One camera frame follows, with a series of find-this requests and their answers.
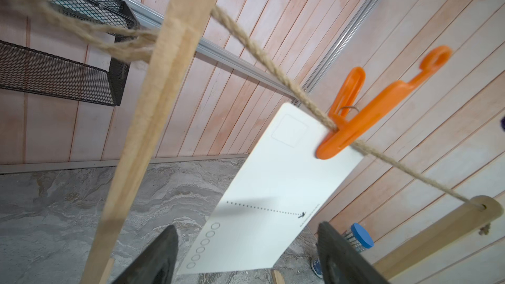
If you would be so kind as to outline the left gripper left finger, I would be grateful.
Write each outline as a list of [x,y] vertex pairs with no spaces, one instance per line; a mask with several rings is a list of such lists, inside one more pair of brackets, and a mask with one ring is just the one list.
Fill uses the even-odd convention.
[[147,248],[119,275],[113,284],[164,284],[172,283],[178,255],[178,234],[174,226],[168,226]]

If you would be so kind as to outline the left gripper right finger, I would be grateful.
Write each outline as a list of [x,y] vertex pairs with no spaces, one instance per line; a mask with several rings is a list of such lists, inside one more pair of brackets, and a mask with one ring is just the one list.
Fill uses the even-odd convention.
[[328,222],[319,224],[316,246],[324,283],[388,284]]

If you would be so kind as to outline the white postcard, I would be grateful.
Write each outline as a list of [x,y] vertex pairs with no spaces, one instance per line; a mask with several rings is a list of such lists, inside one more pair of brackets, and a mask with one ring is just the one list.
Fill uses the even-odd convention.
[[180,275],[272,268],[363,159],[316,156],[327,129],[281,106],[181,263]]

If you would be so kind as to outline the dark orange clothespin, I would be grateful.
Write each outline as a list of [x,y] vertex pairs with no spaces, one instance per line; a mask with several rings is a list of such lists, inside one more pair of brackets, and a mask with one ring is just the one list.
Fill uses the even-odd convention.
[[316,151],[316,157],[327,160],[340,153],[433,76],[451,56],[450,47],[442,45],[435,48],[421,62],[421,72],[417,76],[408,83],[402,80],[393,82],[363,109],[360,109],[353,119],[347,120],[346,116],[366,79],[363,68],[353,68],[328,113],[329,118],[335,122],[337,130],[326,136]]

